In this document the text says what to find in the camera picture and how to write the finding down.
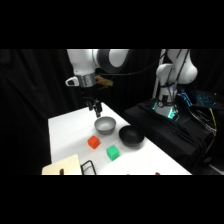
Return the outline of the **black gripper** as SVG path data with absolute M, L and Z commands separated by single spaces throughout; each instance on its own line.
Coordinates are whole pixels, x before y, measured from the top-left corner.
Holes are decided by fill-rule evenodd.
M 98 102 L 98 90 L 96 86 L 82 88 L 83 97 L 86 105 L 89 107 L 89 110 L 92 111 L 95 107 L 95 112 L 97 118 L 101 116 L 102 107 L 101 103 Z

